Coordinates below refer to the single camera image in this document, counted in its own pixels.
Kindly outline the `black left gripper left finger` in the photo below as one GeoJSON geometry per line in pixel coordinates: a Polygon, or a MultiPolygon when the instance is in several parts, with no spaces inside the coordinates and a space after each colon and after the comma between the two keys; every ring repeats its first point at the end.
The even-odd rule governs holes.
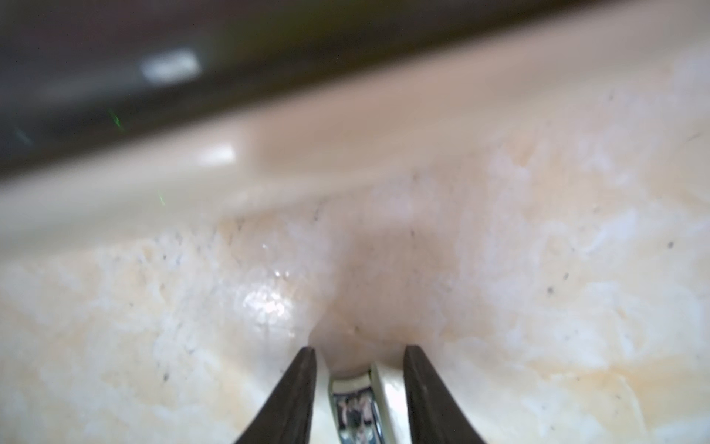
{"type": "Polygon", "coordinates": [[[317,380],[316,352],[303,347],[236,444],[306,444],[310,441],[317,380]]]}

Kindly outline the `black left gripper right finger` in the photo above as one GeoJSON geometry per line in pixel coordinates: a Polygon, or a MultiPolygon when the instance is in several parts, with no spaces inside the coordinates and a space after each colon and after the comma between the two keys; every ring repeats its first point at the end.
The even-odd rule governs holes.
{"type": "Polygon", "coordinates": [[[403,377],[412,443],[486,443],[420,346],[405,347],[403,377]]]}

